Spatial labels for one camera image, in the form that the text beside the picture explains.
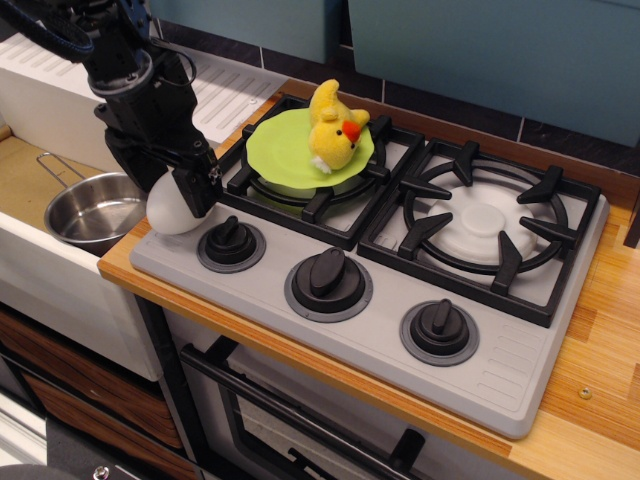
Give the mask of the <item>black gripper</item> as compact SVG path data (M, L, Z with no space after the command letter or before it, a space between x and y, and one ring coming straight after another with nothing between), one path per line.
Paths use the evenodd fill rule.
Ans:
M222 176L204 135L193 124L195 69L170 48L98 47L93 54L95 110L107 128L112 156L146 193L173 168L173 179L195 218L222 197Z

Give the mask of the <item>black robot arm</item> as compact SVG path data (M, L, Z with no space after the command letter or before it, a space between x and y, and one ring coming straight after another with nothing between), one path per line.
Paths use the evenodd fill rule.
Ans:
M193 123L197 69L150 34L142 1L4 1L1 17L29 40L84 67L101 98L94 114L129 178L150 191L171 173L192 215L221 198L213 149Z

